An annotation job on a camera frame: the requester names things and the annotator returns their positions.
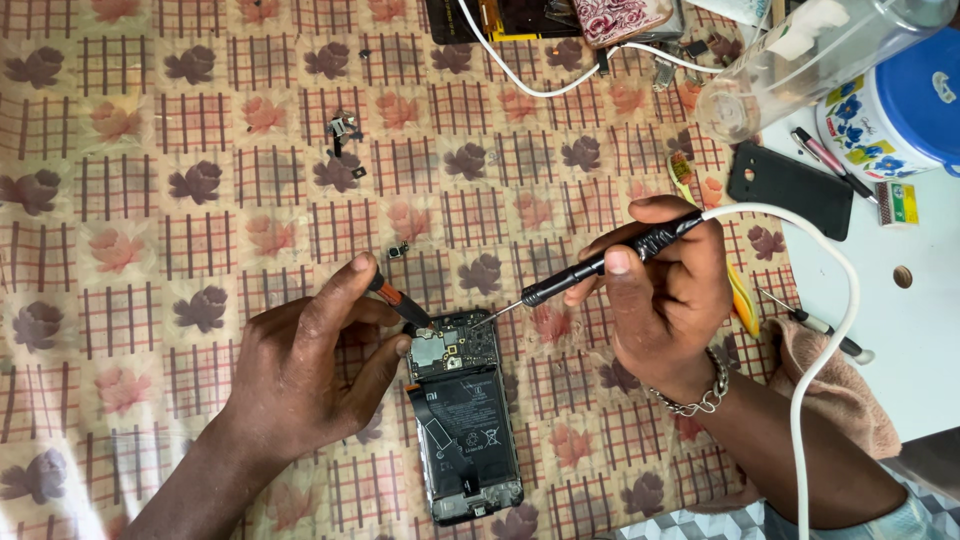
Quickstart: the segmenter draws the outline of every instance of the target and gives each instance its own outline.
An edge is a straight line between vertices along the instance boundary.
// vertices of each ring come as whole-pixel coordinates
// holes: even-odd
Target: screwdriver
[[[682,215],[665,223],[655,223],[643,232],[630,236],[619,243],[634,248],[640,256],[640,260],[647,260],[703,222],[704,218],[702,213],[699,210],[693,210],[686,215]],[[473,329],[482,324],[489,323],[521,304],[528,307],[539,306],[546,302],[548,298],[567,290],[590,276],[603,276],[603,256],[603,252],[600,252],[587,260],[566,267],[564,270],[561,270],[542,282],[536,282],[524,287],[520,293],[520,300],[500,309],[497,313],[484,318],[470,328]]]
[[[417,328],[433,328],[430,322],[430,315],[420,307],[419,304],[410,300],[410,297],[396,290],[387,283],[383,274],[380,273],[380,267],[376,267],[376,275],[373,281],[367,285],[367,290],[380,295],[390,307],[394,309],[401,317],[413,323]]]
[[[761,293],[765,294],[768,298],[770,298],[777,304],[780,304],[781,306],[786,308],[787,311],[790,311],[790,316],[793,317],[793,319],[796,320],[798,323],[804,325],[805,327],[813,331],[825,333],[826,335],[833,335],[834,329],[831,325],[807,313],[806,311],[803,311],[802,309],[788,306],[787,304],[781,302],[779,298],[770,294],[769,292],[767,292],[765,289],[761,287],[757,287],[756,290],[760,291]],[[843,341],[840,342],[840,350],[850,355],[851,358],[856,360],[856,362],[861,365],[869,363],[871,360],[874,359],[874,356],[875,356],[873,351],[870,351],[870,350],[864,351],[859,345],[857,345],[855,342],[853,342],[852,339],[848,337],[844,337]]]

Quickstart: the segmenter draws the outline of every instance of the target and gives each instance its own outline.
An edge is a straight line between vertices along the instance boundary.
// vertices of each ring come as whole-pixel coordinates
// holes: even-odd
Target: disassembled phone
[[[523,502],[495,325],[470,328],[488,315],[475,309],[434,317],[433,330],[404,329],[427,503],[442,527]]]

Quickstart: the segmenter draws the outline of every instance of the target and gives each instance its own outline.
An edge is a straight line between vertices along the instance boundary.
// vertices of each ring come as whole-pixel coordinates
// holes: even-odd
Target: white desk surface
[[[816,133],[813,108],[763,130],[764,146],[827,169],[790,138],[801,126]],[[876,206],[856,197],[840,250],[860,276],[861,304],[850,337],[876,359],[859,367],[907,441],[960,426],[960,179],[944,170],[903,180],[917,188],[920,226],[882,229]],[[804,310],[836,326],[847,308],[847,278],[839,264],[799,229],[783,225]],[[898,265],[913,274],[910,288],[893,280]]]

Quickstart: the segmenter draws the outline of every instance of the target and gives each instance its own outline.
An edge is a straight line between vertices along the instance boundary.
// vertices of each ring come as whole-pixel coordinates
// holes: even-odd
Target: silver bracelet
[[[700,403],[680,405],[661,394],[658,389],[652,386],[650,387],[650,391],[657,396],[658,400],[663,402],[663,405],[666,406],[670,412],[682,416],[693,416],[698,410],[710,413],[716,410],[717,407],[720,406],[720,402],[723,401],[723,397],[727,394],[727,383],[730,381],[730,374],[727,373],[727,366],[717,358],[717,355],[715,355],[713,351],[710,349],[706,349],[706,351],[707,356],[713,361],[713,367],[717,371],[717,380],[713,382],[713,387],[704,393],[704,397],[700,400]],[[711,398],[716,398],[716,403],[712,403],[710,401]]]

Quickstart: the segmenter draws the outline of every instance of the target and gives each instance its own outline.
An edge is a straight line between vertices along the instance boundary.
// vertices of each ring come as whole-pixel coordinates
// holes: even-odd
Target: black ribbon cable
[[[406,391],[407,396],[410,397],[410,403],[414,406],[414,415],[426,432],[433,437],[437,448],[446,452],[450,465],[453,465],[453,470],[460,477],[464,492],[468,497],[477,493],[480,490],[480,477],[477,475],[476,466],[467,461],[464,455],[460,453],[457,441],[446,434],[446,430],[440,424],[440,421],[433,415],[433,411],[430,410],[430,406],[426,402],[426,392],[423,391],[423,387],[419,384],[413,384],[407,386]]]

